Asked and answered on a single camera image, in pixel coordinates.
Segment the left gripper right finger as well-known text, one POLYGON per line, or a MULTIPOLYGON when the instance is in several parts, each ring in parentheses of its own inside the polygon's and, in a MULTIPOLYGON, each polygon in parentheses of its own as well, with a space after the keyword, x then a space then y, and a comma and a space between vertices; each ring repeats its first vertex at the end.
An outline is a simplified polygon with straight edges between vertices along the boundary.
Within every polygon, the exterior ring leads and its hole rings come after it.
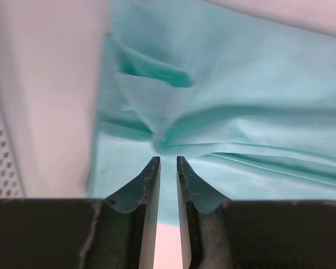
POLYGON ((336 268, 336 201, 238 201, 176 160, 184 268, 336 268))

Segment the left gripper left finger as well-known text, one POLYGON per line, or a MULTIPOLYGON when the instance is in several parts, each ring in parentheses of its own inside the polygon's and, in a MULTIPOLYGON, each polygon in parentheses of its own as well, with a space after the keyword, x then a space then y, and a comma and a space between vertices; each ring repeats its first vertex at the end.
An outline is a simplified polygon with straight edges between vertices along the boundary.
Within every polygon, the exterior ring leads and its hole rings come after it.
POLYGON ((152 268, 160 170, 106 198, 0 199, 0 268, 152 268))

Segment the teal t-shirt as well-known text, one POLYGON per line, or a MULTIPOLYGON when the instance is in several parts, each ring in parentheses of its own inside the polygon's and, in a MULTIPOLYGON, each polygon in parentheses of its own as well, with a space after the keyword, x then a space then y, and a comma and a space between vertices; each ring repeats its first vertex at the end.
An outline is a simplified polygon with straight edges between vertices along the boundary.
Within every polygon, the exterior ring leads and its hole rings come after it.
POLYGON ((203 1, 111 1, 89 194, 176 158, 234 200, 336 200, 336 38, 203 1))

